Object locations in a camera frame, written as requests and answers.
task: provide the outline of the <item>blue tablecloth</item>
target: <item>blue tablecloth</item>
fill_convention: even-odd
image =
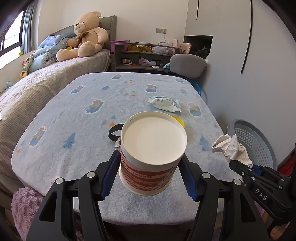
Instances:
[[[178,99],[185,121],[186,155],[203,171],[231,181],[238,178],[221,153],[210,145],[222,130],[212,113],[184,79],[145,73],[94,73],[78,77],[36,116],[12,155],[19,179],[43,195],[54,180],[78,179],[109,160],[114,142],[109,129],[146,110],[161,111],[149,96]],[[198,203],[187,195],[179,169],[162,193],[143,197],[131,193],[117,175],[110,195],[99,203],[102,218],[117,224],[178,224],[194,220]],[[78,200],[74,209],[79,210]]]

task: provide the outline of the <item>white lid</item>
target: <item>white lid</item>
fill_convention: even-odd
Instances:
[[[179,122],[168,114],[145,111],[126,121],[121,144],[142,163],[165,165],[184,154],[187,136]]]

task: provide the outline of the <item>plush toy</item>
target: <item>plush toy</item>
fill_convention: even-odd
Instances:
[[[24,64],[24,67],[22,68],[22,70],[23,71],[26,71],[27,72],[27,74],[25,75],[25,76],[23,76],[23,74],[22,74],[22,72],[21,72],[21,76],[23,76],[23,77],[26,77],[27,75],[28,75],[28,70],[29,70],[29,68],[30,68],[30,66],[31,66],[31,64],[32,64],[32,62],[33,62],[33,54],[31,54],[24,62],[23,62],[23,64]]]
[[[26,77],[27,75],[28,75],[28,71],[23,70],[23,71],[20,73],[20,78],[22,79],[22,78]]]
[[[0,91],[0,95],[5,91],[7,90],[9,87],[13,86],[13,83],[12,83],[12,79],[10,79],[9,81],[7,81],[6,85],[4,86],[3,90]]]
[[[60,49],[57,52],[57,60],[65,61],[76,57],[92,56],[102,50],[108,40],[108,33],[103,28],[98,28],[101,16],[100,12],[87,12],[80,16],[74,24],[75,39],[69,39],[67,46],[73,49]]]

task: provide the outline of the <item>red and white cup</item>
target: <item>red and white cup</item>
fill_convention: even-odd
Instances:
[[[121,130],[119,176],[141,196],[165,190],[187,145],[183,126],[168,114],[144,111],[130,117]]]

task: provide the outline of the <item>bedsheet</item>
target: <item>bedsheet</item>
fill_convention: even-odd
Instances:
[[[148,103],[150,96],[178,99],[182,112],[167,112]],[[42,195],[59,177],[81,178],[108,161],[114,142],[109,129],[141,111],[180,116],[187,134],[186,155],[216,178],[241,178],[211,144],[223,134],[192,85],[181,78],[146,73],[93,73],[78,77],[59,92],[28,126],[12,155],[19,179]],[[198,203],[188,196],[177,168],[170,185],[155,196],[138,196],[117,174],[111,193],[99,202],[104,221],[121,225],[180,224],[194,220]],[[223,209],[219,203],[218,211]],[[79,211],[78,200],[74,210]]]
[[[109,50],[102,50],[91,57],[56,62],[30,73],[0,96],[0,175],[18,181],[11,168],[12,152],[39,111],[77,77],[105,72],[109,65]]]

